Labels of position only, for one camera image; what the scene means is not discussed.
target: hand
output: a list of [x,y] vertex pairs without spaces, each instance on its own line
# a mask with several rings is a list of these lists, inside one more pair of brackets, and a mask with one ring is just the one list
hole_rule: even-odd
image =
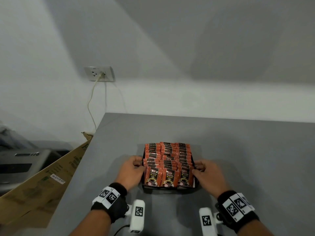
[[230,190],[226,183],[220,167],[210,160],[195,161],[196,169],[192,170],[194,176],[199,180],[201,186],[215,198],[218,198],[223,192]]
[[141,165],[142,157],[131,156],[121,166],[114,182],[123,185],[127,191],[139,184],[144,167]]

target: wall socket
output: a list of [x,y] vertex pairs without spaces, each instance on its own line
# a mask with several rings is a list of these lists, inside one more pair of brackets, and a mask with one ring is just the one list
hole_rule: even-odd
[[88,76],[90,81],[96,81],[98,78],[98,74],[103,72],[105,74],[104,78],[101,78],[99,82],[115,82],[113,69],[110,66],[107,67],[84,67],[85,73]]

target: wrist strap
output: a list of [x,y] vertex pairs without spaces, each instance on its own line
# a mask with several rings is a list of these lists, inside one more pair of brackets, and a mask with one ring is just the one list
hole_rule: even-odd
[[222,215],[223,222],[235,233],[238,233],[247,223],[259,220],[257,214],[254,213],[255,208],[245,196],[233,190],[222,193],[215,207]]
[[123,218],[128,211],[126,194],[127,190],[121,184],[112,183],[93,200],[91,210],[104,210],[114,223],[117,219]]

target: power cord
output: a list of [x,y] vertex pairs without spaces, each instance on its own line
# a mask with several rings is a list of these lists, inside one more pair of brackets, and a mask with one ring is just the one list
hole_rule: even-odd
[[98,82],[101,78],[105,78],[105,74],[104,74],[103,72],[100,72],[100,73],[98,74],[98,78],[97,78],[97,80],[95,81],[95,84],[94,84],[94,86],[93,86],[93,88],[92,88],[91,99],[90,99],[90,101],[88,102],[88,110],[89,110],[89,113],[90,113],[90,115],[91,115],[91,117],[92,117],[92,120],[93,120],[93,123],[94,123],[94,126],[95,126],[95,131],[96,131],[96,124],[95,124],[94,118],[93,118],[93,116],[92,116],[92,114],[91,114],[91,111],[90,111],[90,108],[89,108],[89,104],[90,104],[90,102],[91,102],[91,100],[92,100],[92,97],[93,97],[93,92],[94,92],[95,85],[97,84],[97,82]]
[[126,227],[130,227],[130,224],[127,224],[127,225],[122,226],[119,230],[117,230],[117,232],[114,234],[114,236],[116,236],[116,234],[118,234],[118,232],[119,232],[120,230],[122,230],[123,228],[126,228]]

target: gray countertop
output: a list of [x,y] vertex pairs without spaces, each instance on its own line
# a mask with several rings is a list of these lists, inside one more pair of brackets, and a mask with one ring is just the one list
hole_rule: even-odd
[[[46,235],[68,235],[113,182],[122,162],[142,155],[145,143],[160,141],[189,143],[194,159],[216,160],[229,184],[247,197],[275,235],[313,235],[314,133],[312,123],[106,113]],[[127,202],[136,198],[146,203],[142,235],[202,235],[198,210],[215,204],[203,189],[150,195],[136,187]],[[117,220],[109,235],[125,224],[127,219]],[[225,226],[218,229],[235,235]],[[119,233],[127,234],[127,229]]]

